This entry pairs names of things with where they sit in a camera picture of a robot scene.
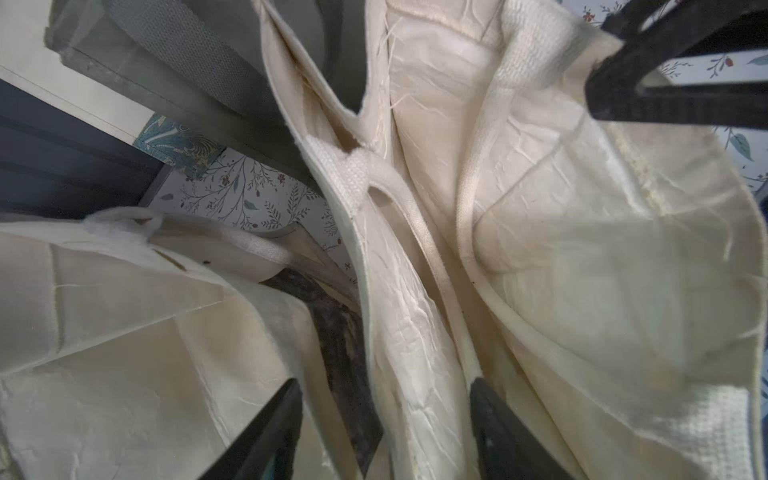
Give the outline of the cream canvas bag painting print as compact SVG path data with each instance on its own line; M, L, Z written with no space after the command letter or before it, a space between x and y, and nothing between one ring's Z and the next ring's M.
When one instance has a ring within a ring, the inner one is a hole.
M618 39L553 1L369 1L352 111L255 8L357 273L396 478L480 476L476 380L548 469L765 477L762 216L707 129L589 115Z

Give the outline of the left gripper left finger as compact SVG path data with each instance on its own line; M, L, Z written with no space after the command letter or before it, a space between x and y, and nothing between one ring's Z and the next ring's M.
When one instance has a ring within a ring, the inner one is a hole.
M199 479L291 479L302 420L302 391L291 378Z

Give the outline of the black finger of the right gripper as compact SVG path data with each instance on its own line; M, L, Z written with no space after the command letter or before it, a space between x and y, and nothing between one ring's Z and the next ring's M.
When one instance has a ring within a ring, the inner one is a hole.
M757 50L767 45L767 4L761 0L683 1L654 20L660 1L629 1L606 17L603 31L622 47L588 76L585 97L602 121L767 127L767 84L651 82L665 62Z

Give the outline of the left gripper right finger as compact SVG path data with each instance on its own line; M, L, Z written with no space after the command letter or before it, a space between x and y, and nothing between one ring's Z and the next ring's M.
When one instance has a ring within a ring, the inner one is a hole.
M469 398L483 480L572 479L484 378L473 381Z

